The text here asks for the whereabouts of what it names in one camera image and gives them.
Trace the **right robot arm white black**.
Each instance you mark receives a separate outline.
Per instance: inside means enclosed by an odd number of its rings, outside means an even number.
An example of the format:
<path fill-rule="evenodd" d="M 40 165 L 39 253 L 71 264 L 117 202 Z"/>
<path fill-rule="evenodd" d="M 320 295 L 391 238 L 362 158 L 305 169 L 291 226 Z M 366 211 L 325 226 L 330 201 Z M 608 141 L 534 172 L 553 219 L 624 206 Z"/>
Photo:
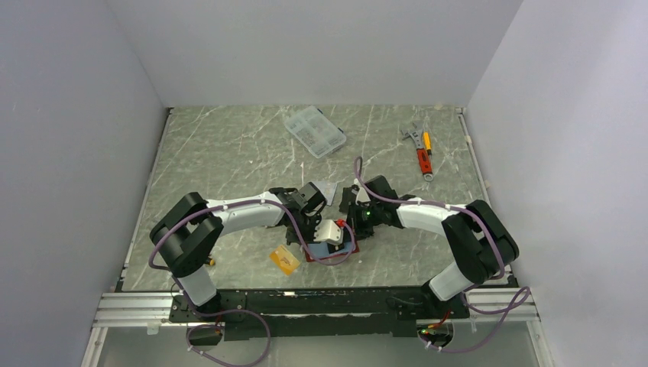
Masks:
<path fill-rule="evenodd" d="M 425 283 L 420 299 L 430 317 L 442 316 L 452 298 L 497 277 L 519 257 L 517 243 L 484 200 L 449 205 L 417 196 L 399 197 L 382 175 L 365 182 L 355 179 L 354 185 L 358 192 L 348 214 L 357 236 L 385 225 L 419 229 L 447 240 L 454 261 Z"/>

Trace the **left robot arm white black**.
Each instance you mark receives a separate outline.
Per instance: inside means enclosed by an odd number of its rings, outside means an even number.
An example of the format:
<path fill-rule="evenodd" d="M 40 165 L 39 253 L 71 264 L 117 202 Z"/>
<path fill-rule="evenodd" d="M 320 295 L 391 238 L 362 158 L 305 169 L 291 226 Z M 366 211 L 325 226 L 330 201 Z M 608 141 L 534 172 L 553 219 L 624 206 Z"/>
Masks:
<path fill-rule="evenodd" d="M 219 238 L 254 227 L 286 226 L 288 242 L 308 242 L 325 205 L 324 194 L 313 183 L 300 189 L 275 187 L 237 200 L 207 200 L 191 192 L 154 226 L 149 238 L 164 269 L 189 297 L 190 312 L 208 321 L 222 302 L 205 263 Z"/>

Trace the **single gold credit card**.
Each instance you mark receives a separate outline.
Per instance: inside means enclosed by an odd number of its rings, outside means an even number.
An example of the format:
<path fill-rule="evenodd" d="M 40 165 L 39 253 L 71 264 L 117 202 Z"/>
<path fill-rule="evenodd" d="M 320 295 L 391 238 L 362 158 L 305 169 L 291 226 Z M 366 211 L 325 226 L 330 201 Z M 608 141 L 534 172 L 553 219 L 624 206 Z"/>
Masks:
<path fill-rule="evenodd" d="M 279 245 L 273 250 L 269 259 L 286 275 L 291 275 L 300 266 L 297 257 L 285 245 Z"/>

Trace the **red leather card holder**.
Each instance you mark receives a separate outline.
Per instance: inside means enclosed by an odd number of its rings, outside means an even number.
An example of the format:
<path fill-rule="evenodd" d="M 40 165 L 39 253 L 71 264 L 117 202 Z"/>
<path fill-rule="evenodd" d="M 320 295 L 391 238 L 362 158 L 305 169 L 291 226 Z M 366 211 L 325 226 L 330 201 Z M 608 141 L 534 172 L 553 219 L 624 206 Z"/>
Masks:
<path fill-rule="evenodd" d="M 344 242 L 341 245 L 331 245 L 328 242 L 310 243 L 307 245 L 307 248 L 310 250 L 310 253 L 303 250 L 307 262 L 315 262 L 316 258 L 321 260 L 341 258 L 346 256 L 349 252 L 359 252 L 357 244 L 351 241 Z"/>

